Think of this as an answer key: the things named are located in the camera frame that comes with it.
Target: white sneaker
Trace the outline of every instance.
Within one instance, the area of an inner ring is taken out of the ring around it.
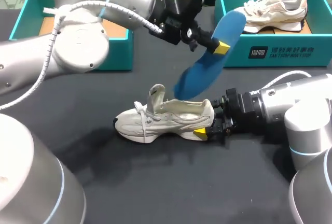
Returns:
[[[308,11],[307,0],[250,0],[235,9],[246,16],[244,32],[258,33],[265,27],[299,32]]]
[[[212,125],[214,109],[211,102],[163,102],[164,95],[165,87],[154,85],[146,105],[135,102],[135,108],[115,118],[114,127],[118,133],[139,143],[151,143],[164,133],[176,133],[190,140],[206,140],[206,135],[199,135],[196,131]]]

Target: black table surface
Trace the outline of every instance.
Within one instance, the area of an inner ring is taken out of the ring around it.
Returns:
[[[17,16],[16,10],[0,11],[2,40],[8,39]],[[213,8],[204,8],[197,20],[212,29]],[[267,135],[233,135],[226,145],[172,135],[144,145],[116,134],[114,117],[133,108],[134,101],[145,104],[156,83],[166,86],[171,99],[180,73],[203,53],[202,48],[192,53],[184,44],[168,44],[146,29],[135,32],[134,50],[131,72],[50,79],[3,111],[25,124],[77,175],[87,196],[86,223],[293,224],[287,197],[294,169],[282,127]],[[233,87],[257,90],[290,70],[225,69],[194,100],[217,99]],[[330,66],[304,70],[331,73]],[[1,96],[0,104],[26,90]]]

